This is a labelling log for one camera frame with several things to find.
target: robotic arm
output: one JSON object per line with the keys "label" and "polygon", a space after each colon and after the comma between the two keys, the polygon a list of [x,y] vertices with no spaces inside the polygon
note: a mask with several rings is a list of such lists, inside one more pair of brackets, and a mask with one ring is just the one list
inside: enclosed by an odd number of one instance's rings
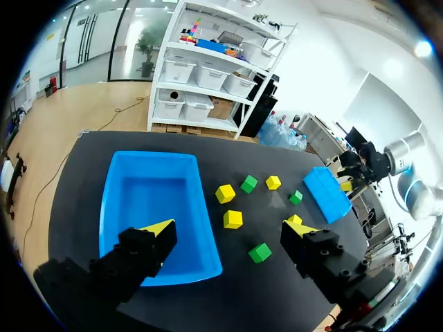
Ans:
{"label": "robotic arm", "polygon": [[362,144],[359,155],[364,159],[350,157],[350,151],[340,156],[343,171],[338,176],[352,176],[357,186],[378,182],[389,175],[401,174],[397,189],[406,204],[407,212],[415,220],[443,214],[443,189],[426,185],[416,174],[413,166],[414,151],[425,146],[418,131],[392,142],[383,154],[377,152],[371,142]]}

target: fire extinguisher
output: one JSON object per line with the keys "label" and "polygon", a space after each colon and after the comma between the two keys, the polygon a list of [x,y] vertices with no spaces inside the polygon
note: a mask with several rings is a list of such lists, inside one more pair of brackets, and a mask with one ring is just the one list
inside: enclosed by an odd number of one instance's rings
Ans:
{"label": "fire extinguisher", "polygon": [[51,76],[49,78],[49,84],[53,86],[53,93],[57,90],[57,76]]}

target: potted plant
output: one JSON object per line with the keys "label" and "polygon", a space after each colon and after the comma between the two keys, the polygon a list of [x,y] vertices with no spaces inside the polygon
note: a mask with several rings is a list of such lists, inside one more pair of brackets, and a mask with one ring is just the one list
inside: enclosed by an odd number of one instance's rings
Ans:
{"label": "potted plant", "polygon": [[142,31],[138,40],[137,46],[140,48],[142,54],[146,55],[146,62],[142,62],[141,64],[141,77],[149,77],[151,75],[152,67],[154,67],[154,63],[151,62],[152,51],[154,47],[161,45],[168,26],[167,22],[162,23],[154,24]]}

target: black monitor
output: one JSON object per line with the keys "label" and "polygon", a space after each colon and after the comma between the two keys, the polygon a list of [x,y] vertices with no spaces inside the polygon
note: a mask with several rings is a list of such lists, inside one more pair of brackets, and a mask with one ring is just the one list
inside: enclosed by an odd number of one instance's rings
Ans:
{"label": "black monitor", "polygon": [[357,150],[357,152],[360,151],[363,143],[367,143],[367,140],[354,127],[346,135],[345,139],[353,148]]}

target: yellow cube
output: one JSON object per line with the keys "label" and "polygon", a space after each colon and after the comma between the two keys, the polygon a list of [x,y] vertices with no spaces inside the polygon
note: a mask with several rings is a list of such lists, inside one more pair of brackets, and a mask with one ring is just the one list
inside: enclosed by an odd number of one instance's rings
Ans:
{"label": "yellow cube", "polygon": [[346,181],[346,182],[340,183],[340,188],[344,192],[351,192],[352,191],[352,183],[351,183],[351,181]]}
{"label": "yellow cube", "polygon": [[235,197],[235,192],[231,185],[221,185],[215,192],[215,196],[219,200],[220,204],[225,204],[233,200]]}
{"label": "yellow cube", "polygon": [[276,190],[278,187],[280,187],[282,185],[282,183],[280,182],[280,179],[278,178],[278,176],[271,175],[266,180],[266,185],[268,186],[269,190]]}
{"label": "yellow cube", "polygon": [[240,211],[228,210],[223,216],[223,226],[236,230],[243,225],[243,217]]}
{"label": "yellow cube", "polygon": [[293,223],[297,223],[298,225],[302,224],[302,219],[297,215],[293,215],[291,218],[288,218],[289,221],[292,221]]}

